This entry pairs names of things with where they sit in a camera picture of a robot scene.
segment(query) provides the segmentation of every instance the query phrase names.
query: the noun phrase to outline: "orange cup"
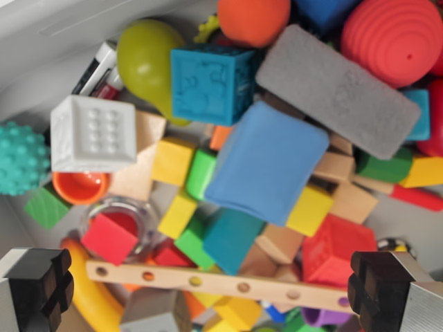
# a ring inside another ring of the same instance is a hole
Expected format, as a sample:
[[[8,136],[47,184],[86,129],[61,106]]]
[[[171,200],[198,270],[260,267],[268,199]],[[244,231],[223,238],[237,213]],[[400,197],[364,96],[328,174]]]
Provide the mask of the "orange cup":
[[[65,201],[76,205],[92,204],[101,199],[108,190],[109,179],[106,173],[53,172],[57,193]]]

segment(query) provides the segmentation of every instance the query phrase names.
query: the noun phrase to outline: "dark green block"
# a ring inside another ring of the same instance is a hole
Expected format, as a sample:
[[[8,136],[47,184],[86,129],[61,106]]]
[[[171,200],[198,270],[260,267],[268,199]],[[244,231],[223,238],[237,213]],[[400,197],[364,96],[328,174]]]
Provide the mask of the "dark green block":
[[[367,178],[398,183],[407,177],[412,164],[413,153],[405,147],[401,147],[391,160],[380,160],[362,151],[356,172]]]

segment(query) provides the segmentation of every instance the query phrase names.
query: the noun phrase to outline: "teal spiky ball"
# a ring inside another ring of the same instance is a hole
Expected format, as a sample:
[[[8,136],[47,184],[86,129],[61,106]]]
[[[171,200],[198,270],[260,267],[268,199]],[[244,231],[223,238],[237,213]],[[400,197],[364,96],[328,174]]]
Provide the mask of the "teal spiky ball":
[[[29,126],[0,126],[0,194],[24,194],[48,175],[50,149]]]

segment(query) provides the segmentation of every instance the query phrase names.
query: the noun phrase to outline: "orange ball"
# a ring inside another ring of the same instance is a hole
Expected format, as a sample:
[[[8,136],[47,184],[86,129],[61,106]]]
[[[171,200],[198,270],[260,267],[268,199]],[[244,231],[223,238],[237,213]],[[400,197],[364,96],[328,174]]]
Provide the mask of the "orange ball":
[[[239,46],[270,45],[288,24],[291,0],[219,0],[223,33]]]

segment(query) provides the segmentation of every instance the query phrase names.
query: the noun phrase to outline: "yellow cube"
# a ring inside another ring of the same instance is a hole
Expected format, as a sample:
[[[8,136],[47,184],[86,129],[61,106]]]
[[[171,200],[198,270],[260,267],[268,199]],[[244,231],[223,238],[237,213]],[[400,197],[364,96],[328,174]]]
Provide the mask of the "yellow cube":
[[[172,239],[178,239],[189,224],[197,205],[198,202],[186,190],[180,189],[157,229]]]
[[[180,138],[162,139],[152,167],[152,180],[183,186],[195,149],[195,144]]]
[[[223,297],[214,305],[217,314],[234,329],[250,331],[262,314],[262,307],[251,299]]]
[[[443,184],[443,158],[414,156],[408,176],[400,182],[405,188]]]
[[[286,226],[307,237],[317,232],[323,219],[334,204],[326,190],[307,185],[289,215]]]

